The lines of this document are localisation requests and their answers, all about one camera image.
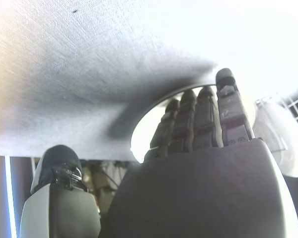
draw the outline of white vertical light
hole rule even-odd
[[[6,192],[7,192],[7,196],[8,196],[11,238],[17,238],[16,226],[15,226],[15,216],[14,216],[13,193],[12,193],[10,156],[6,155],[4,157],[4,159],[5,159]]]

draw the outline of light strip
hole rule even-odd
[[[9,207],[9,216],[10,216],[11,238],[17,238],[17,236],[16,236],[16,226],[15,226],[15,216],[14,216],[13,193],[12,193],[10,156],[6,155],[4,157],[4,160],[5,160],[6,192],[7,192],[7,195],[8,195],[8,207]]]

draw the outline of robotic hand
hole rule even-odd
[[[229,69],[196,98],[172,100],[145,162],[132,167],[100,223],[77,155],[49,149],[39,162],[21,238],[298,238],[283,176],[248,123]]]

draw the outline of textured fabric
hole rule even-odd
[[[65,144],[80,158],[133,159],[141,116],[172,92],[212,83],[217,63],[256,96],[263,84],[298,85],[298,4],[256,4],[0,1],[0,155]]]

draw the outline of back of robotic hand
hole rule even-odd
[[[298,238],[283,176],[254,138],[235,78],[172,100],[143,164],[128,171],[101,238]]]

